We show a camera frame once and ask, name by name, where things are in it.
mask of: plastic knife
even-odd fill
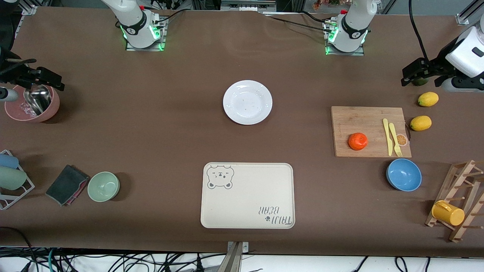
[[[392,139],[390,139],[390,132],[388,131],[388,120],[386,118],[383,119],[383,127],[385,128],[385,135],[387,136],[388,155],[391,156],[393,152],[393,142]]]

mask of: white wire rack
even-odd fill
[[[13,156],[12,153],[8,150],[4,150],[1,152],[2,154],[7,154],[9,156]],[[23,171],[22,167],[18,166],[17,168],[20,171]],[[18,189],[23,189],[24,192],[19,196],[12,196],[12,195],[4,195],[0,192],[0,211],[8,209],[10,206],[14,205],[15,202],[19,201],[22,197],[28,194],[35,188],[30,178],[27,176],[27,180],[25,180],[24,184]]]

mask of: pink bowl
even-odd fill
[[[50,93],[52,97],[52,102],[50,102],[49,107],[45,110],[41,115],[34,116],[25,113],[25,111],[20,107],[22,103],[25,103],[24,99],[24,90],[25,88],[16,85],[14,90],[18,93],[18,99],[13,102],[5,102],[5,112],[7,115],[12,118],[13,120],[21,121],[21,122],[28,122],[28,123],[40,123],[50,119],[54,116],[57,111],[59,110],[59,106],[61,105],[61,101],[59,99],[59,95],[57,94],[56,90],[51,86],[44,85]]]

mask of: yellow mug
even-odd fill
[[[466,215],[462,209],[444,200],[439,200],[432,207],[432,216],[452,226],[457,226],[464,221]]]

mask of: cutting board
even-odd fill
[[[331,119],[336,157],[396,158],[395,151],[388,156],[383,118],[388,119],[388,123],[395,125],[397,134],[408,137],[402,108],[332,106]],[[368,137],[368,145],[360,151],[355,151],[348,145],[349,136],[356,132],[361,132]],[[412,157],[410,144],[400,147],[400,149],[404,158]]]

